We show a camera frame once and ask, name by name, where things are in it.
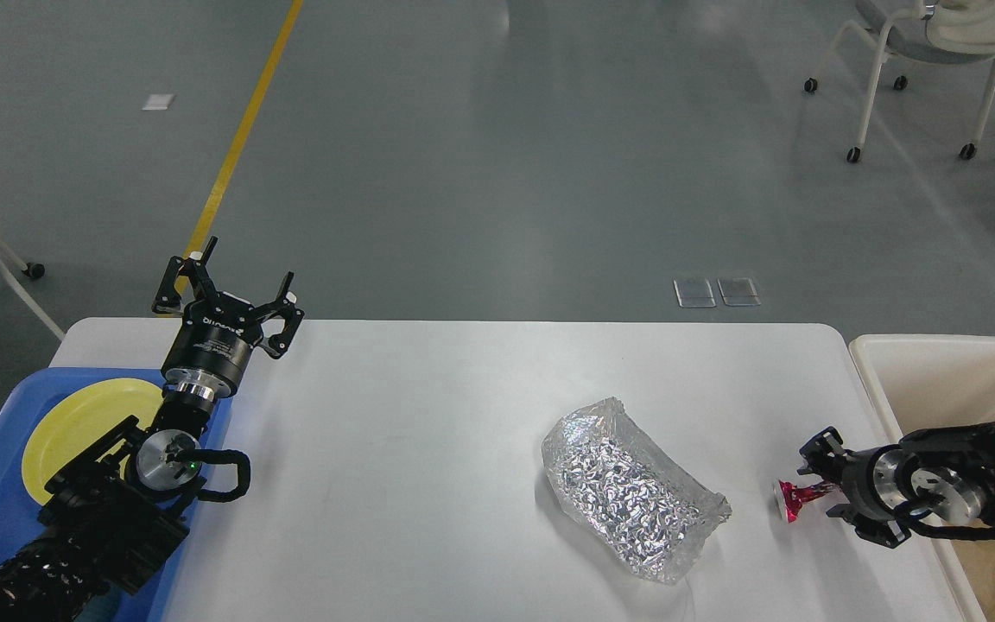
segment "white bin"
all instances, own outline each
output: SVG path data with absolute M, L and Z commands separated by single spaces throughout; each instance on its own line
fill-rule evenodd
M 900 425 L 890 436 L 995 421 L 992 336 L 873 334 L 849 349 L 882 422 L 892 415 Z M 955 543 L 954 550 L 995 622 L 995 543 Z

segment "white tag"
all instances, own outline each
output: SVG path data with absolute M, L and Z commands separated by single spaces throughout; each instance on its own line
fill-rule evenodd
M 141 110 L 143 111 L 165 111 L 171 105 L 171 99 L 174 99 L 173 93 L 154 93 L 149 95 L 149 98 L 145 99 L 145 105 Z

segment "red object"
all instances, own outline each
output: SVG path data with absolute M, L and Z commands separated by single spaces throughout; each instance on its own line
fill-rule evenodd
M 830 484 L 828 481 L 821 481 L 819 484 L 813 484 L 805 488 L 798 488 L 788 481 L 778 480 L 778 483 L 774 487 L 774 493 L 777 495 L 778 507 L 782 508 L 783 517 L 786 523 L 793 523 L 797 520 L 797 512 L 801 511 L 808 501 L 814 501 L 827 495 L 827 493 L 834 491 L 836 489 L 835 484 Z

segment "white table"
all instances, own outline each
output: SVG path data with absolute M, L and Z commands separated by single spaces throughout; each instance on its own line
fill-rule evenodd
M 177 327 L 84 320 L 53 365 L 156 367 Z M 628 574 L 542 475 L 554 422 L 611 395 L 732 505 L 679 586 Z M 199 508 L 169 622 L 980 616 L 928 540 L 773 511 L 771 481 L 825 426 L 887 441 L 830 327 L 311 321 L 281 361 L 257 354 L 232 407 L 252 488 Z

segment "clear plastic bag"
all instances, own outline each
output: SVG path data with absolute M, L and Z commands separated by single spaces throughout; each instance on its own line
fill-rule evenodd
M 561 418 L 542 443 L 566 515 L 593 529 L 636 576 L 675 584 L 732 514 L 609 397 Z

